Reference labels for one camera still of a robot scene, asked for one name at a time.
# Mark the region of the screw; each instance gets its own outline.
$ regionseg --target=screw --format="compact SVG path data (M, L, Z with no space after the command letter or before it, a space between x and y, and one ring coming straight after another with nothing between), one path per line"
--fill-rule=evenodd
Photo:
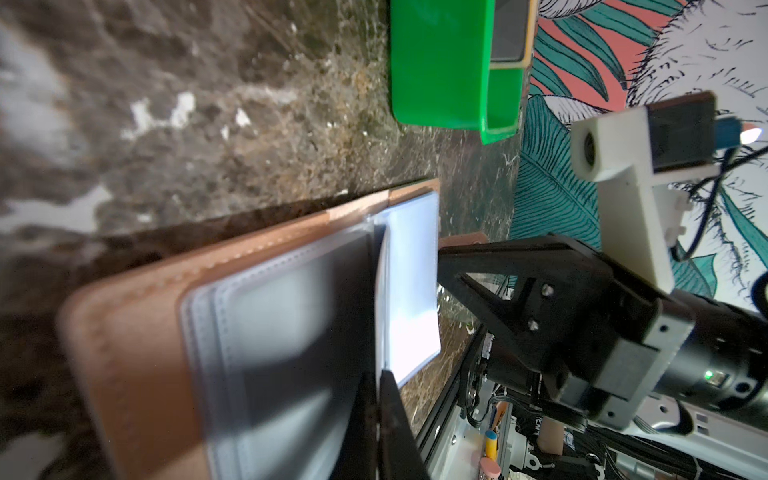
M541 296L552 296L554 288L549 283L545 283L541 286Z

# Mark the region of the wallet stitching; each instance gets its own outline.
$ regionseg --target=wallet stitching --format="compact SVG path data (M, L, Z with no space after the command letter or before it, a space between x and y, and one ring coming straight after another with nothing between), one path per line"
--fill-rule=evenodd
M225 263L229 263L232 260L237 260L242 258L243 256L250 255L255 252L260 252L261 250L264 250L266 248L273 247L276 244L280 244L282 242L287 242L290 240L293 240L297 237L301 237L306 234L309 230L314 230L315 227L304 227L302 230L299 230L295 233L292 233L290 235L286 235L285 237L280 237L277 240L270 241L266 244L261 244L258 247L250 248L248 250L243 250L238 253L235 253L233 256L219 260L217 262L211 263L209 265L200 267L196 266L190 269L185 270L182 273L177 273L173 276L169 275L165 278L158 280L156 283L152 283L149 286L139 287L136 290L132 290L130 292L125 293L123 296L119 297L116 300L108 300L104 301L100 307L101 308L94 308L91 311L91 315L87 317L87 322L90 323L90 329L88 329L88 332L91 335L91 338L96 340L96 343L100 345L98 348L98 351L102 358L104 358L105 361L105 371L107 373L107 385L109 388L109 396L114 397L115 400L114 403L118 406L118 409L122 411L123 420L121 424L124 427L124 438L126 441L127 446L131 450L131 454L129 454L127 461L133 465L138 470L144 472L144 455L141 451L140 443L135 438L136 434L136 428L135 428L135 420L133 419L132 415L132 409L128 407L126 402L126 395L123 394L125 392L125 385L124 380L121 378L120 374L117 372L118 368L116 367L117 362L115 361L114 356L111 354L112 350L110 349L110 336L106 334L104 331L103 325L95 321L99 318L101 318L101 315L98 315L99 313L106 313L108 310L113 310L115 308L118 308L119 306L123 306L125 303L128 303L130 301L139 300L141 298L146 297L150 292L154 292L157 290L163 290L168 288L169 286L173 286L176 283L179 283L181 280L184 280L188 276L194 276L199 275L200 273L208 270L212 270L213 268L224 265Z

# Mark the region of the teal leaf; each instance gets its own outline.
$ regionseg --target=teal leaf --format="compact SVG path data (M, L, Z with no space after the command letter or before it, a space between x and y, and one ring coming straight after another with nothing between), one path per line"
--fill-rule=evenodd
M693 259L684 262L676 262L672 259L672 256L670 256L670 265L672 266L672 274L674 275L675 288L696 293L697 295L705 296L707 298L712 298L714 296L714 289L710 287L710 283L707 282L704 273L701 272Z
M559 233L600 248L598 193L571 168L571 133L547 107L544 97L528 100L515 214L509 238Z
M627 89L627 77L616 54L608 46L608 43L598 34L594 28L579 17L560 18L554 21L560 31L575 41L580 47L586 48L597 58L600 58L611 74L621 83L624 90Z
M674 17L683 9L684 5L677 0L621 0L627 5L645 8L652 12L661 13L667 17Z
M605 87L603 78L594 65L586 58L552 38L543 28L539 28L536 33L534 48L554 66L562 68L576 78L585 81L605 101L608 100L608 90Z
M646 47L650 47L656 38L656 32L651 27L632 15L604 3L584 10L581 16L599 27L613 30Z
M538 87L538 85L530 84L528 86L528 94L529 95L543 95L544 92L541 91L541 89Z
M536 57L533 58L533 72L531 74L533 75L533 78L539 81L539 83L548 88L553 95L559 95L561 97L571 96L571 91L568 90L568 87L566 87L560 77L558 77L558 74L549 68L549 65Z
M705 257L694 257L691 259L692 262L696 265L696 268L699 269L701 272L701 275L704 277L704 281L707 282L707 285L710 288L710 291L712 292L712 296L714 296L715 292L717 291L717 275L715 274L715 254L707 255Z
M763 265L768 266L768 237L766 237L766 234L739 210L739 207L730 199L725 190L721 190L720 195L723 198L726 212L730 215L733 223L736 224L736 228L741 233L741 236L752 247L752 250L763 262Z

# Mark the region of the brown leather wallet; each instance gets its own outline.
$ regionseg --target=brown leather wallet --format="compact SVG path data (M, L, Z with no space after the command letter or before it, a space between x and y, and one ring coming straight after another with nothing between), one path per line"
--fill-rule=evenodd
M86 286L58 317L61 341L114 473L207 479L179 304L197 286L439 190L426 180L249 233Z

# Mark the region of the dark marble table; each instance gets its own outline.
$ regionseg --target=dark marble table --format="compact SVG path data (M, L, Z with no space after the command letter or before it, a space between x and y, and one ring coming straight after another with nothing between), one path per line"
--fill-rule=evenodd
M0 447L60 433L47 478L108 476L55 336L113 273L424 177L441 235L506 237L519 136L398 124L388 3L6 0L0 7ZM417 432L468 339L403 390Z

